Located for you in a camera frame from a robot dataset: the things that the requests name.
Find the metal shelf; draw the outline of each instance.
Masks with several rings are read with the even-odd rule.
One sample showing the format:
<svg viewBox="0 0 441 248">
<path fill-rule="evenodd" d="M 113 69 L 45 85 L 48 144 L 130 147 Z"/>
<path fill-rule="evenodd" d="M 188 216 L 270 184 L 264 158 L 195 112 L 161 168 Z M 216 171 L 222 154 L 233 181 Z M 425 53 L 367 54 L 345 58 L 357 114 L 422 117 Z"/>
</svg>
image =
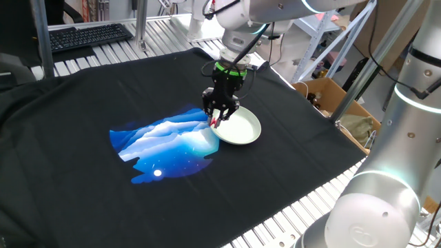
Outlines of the metal shelf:
<svg viewBox="0 0 441 248">
<path fill-rule="evenodd" d="M 308 17 L 295 19 L 294 24 L 296 24 L 299 28 L 301 28 L 310 36 L 314 37 L 318 34 L 318 26 L 320 25 L 320 20 L 318 20 L 315 15 L 311 15 Z M 340 27 L 330 21 L 326 23 L 324 32 L 331 32 L 339 29 Z"/>
</svg>

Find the black t-shirt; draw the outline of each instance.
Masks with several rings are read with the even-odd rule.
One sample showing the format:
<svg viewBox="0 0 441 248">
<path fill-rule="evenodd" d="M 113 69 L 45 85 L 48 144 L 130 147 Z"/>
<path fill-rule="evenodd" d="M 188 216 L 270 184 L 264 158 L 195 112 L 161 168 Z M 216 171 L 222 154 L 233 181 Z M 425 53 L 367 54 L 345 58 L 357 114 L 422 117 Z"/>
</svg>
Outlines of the black t-shirt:
<svg viewBox="0 0 441 248">
<path fill-rule="evenodd" d="M 200 111 L 208 60 L 194 49 L 0 94 L 8 247 L 220 247 L 364 156 L 271 70 L 241 101 L 260 137 L 219 141 Z"/>
</svg>

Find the table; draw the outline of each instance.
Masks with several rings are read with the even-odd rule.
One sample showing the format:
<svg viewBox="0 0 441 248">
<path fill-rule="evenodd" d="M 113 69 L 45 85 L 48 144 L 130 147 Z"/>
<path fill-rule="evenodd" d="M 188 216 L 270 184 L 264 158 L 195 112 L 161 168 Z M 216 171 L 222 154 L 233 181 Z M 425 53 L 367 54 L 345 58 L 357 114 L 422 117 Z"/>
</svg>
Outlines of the table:
<svg viewBox="0 0 441 248">
<path fill-rule="evenodd" d="M 135 19 L 121 22 L 134 35 Z M 60 25 L 50 27 L 51 30 L 75 26 L 86 28 L 105 23 L 83 23 L 79 25 Z M 122 41 L 94 47 L 96 56 L 55 63 L 54 72 L 57 76 L 66 76 L 90 67 L 107 64 L 134 61 L 147 57 L 160 56 L 172 52 L 185 51 L 190 48 L 202 48 L 210 55 L 216 56 L 218 51 L 224 48 L 219 40 L 204 41 L 200 43 L 188 43 L 185 37 L 170 25 L 169 17 L 155 17 L 147 19 L 147 40 L 150 49 L 147 52 L 140 51 L 134 41 Z M 252 54 L 254 61 L 262 59 Z M 34 75 L 42 78 L 41 67 L 31 68 Z M 313 190 L 307 196 L 294 202 L 292 205 L 279 211 L 273 217 L 241 234 L 225 247 L 251 248 L 251 247 L 274 247 L 284 243 L 285 247 L 293 245 L 300 235 L 312 224 L 313 221 L 326 214 L 335 205 L 339 195 L 356 173 L 362 161 L 337 176 L 323 186 Z M 425 233 L 416 228 L 411 242 L 419 243 L 424 240 Z"/>
</svg>

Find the metal pole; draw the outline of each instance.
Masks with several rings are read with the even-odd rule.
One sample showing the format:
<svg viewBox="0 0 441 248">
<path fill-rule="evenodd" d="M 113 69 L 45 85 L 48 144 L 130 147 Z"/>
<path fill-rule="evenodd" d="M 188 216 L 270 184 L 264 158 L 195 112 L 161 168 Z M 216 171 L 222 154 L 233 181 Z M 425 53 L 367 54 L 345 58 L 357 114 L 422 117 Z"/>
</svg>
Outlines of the metal pole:
<svg viewBox="0 0 441 248">
<path fill-rule="evenodd" d="M 147 0 L 138 0 L 135 40 L 136 40 L 136 44 L 138 44 L 141 51 L 148 50 L 147 42 L 144 39 L 146 18 L 147 18 Z"/>
<path fill-rule="evenodd" d="M 318 44 L 320 43 L 320 39 L 322 38 L 323 34 L 325 33 L 326 25 L 331 21 L 332 15 L 334 15 L 335 10 L 331 10 L 325 13 L 325 15 L 322 18 L 322 21 L 318 25 L 317 33 L 311 37 L 311 41 L 309 42 L 309 47 L 307 51 L 305 52 L 305 55 L 300 60 L 300 63 L 297 66 L 297 70 L 294 73 L 291 83 L 296 83 L 299 80 L 301 80 L 301 74 L 304 72 L 304 69 L 306 68 L 309 60 L 311 59 L 314 51 L 316 50 Z"/>
<path fill-rule="evenodd" d="M 300 75 L 300 79 L 299 80 L 303 80 L 310 71 L 312 71 L 320 61 L 322 61 L 325 56 L 327 54 L 329 54 L 329 52 L 331 52 L 333 50 L 333 48 L 341 41 L 343 40 L 346 35 L 352 31 L 352 29 L 356 26 L 357 23 L 361 22 L 362 19 L 366 16 L 366 14 L 368 13 L 369 9 L 369 5 L 371 3 L 368 3 L 368 5 L 363 9 L 362 12 L 360 12 L 360 14 L 358 14 L 358 16 L 349 24 L 349 26 L 347 27 L 347 29 L 345 31 L 343 31 L 340 35 L 338 35 L 338 37 L 327 46 L 327 48 L 325 49 L 325 51 L 322 52 L 322 54 L 320 54 L 320 56 L 306 69 L 303 70 L 303 73 Z"/>
<path fill-rule="evenodd" d="M 31 0 L 32 11 L 34 13 L 35 28 L 39 40 L 39 52 L 43 66 L 45 78 L 54 77 L 54 60 L 50 48 L 48 20 L 46 19 L 46 8 L 44 0 Z"/>
<path fill-rule="evenodd" d="M 348 53 L 349 49 L 352 47 L 352 44 L 357 39 L 358 34 L 360 33 L 361 29 L 363 29 L 363 26 L 365 25 L 367 19 L 371 15 L 373 9 L 377 5 L 376 0 L 371 0 L 368 3 L 368 6 L 366 8 L 369 8 L 369 11 L 366 13 L 365 17 L 361 19 L 359 22 L 357 22 L 356 26 L 353 27 L 353 30 L 349 34 L 345 44 L 343 45 L 342 49 L 338 53 L 337 59 L 334 61 L 332 66 L 329 68 L 328 73 L 326 74 L 327 78 L 332 79 L 334 74 L 337 72 L 338 67 L 342 63 L 343 59 L 346 57 L 346 54 Z"/>
<path fill-rule="evenodd" d="M 415 14 L 422 0 L 408 0 L 401 10 L 400 14 L 397 16 L 395 21 L 392 23 L 392 26 L 389 28 L 377 49 L 373 53 L 373 57 L 377 62 L 381 63 L 381 61 L 386 56 L 387 52 L 391 49 L 392 45 L 395 43 L 398 36 L 404 30 L 413 14 Z M 377 65 L 373 62 L 372 59 L 367 61 L 365 68 L 361 71 L 360 75 L 358 75 L 357 79 L 347 92 L 346 96 L 337 107 L 336 111 L 332 114 L 330 120 L 332 123 L 337 122 L 343 116 L 343 114 L 349 109 L 353 100 L 360 93 L 361 89 L 365 86 L 366 82 L 369 80 Z"/>
</svg>

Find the green ring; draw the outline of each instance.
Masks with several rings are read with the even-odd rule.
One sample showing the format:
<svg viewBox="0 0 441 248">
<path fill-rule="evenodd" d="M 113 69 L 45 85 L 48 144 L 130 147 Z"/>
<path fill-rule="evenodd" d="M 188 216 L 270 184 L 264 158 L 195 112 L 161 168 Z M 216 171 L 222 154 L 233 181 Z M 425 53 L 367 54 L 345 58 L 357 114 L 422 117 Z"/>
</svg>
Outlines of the green ring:
<svg viewBox="0 0 441 248">
<path fill-rule="evenodd" d="M 216 67 L 223 72 L 226 71 L 226 69 L 223 66 L 221 66 L 219 62 L 216 62 Z M 247 76 L 247 71 L 245 70 L 244 72 L 242 72 L 240 74 L 239 74 L 239 72 L 231 72 L 230 71 L 229 74 L 232 76 Z"/>
</svg>

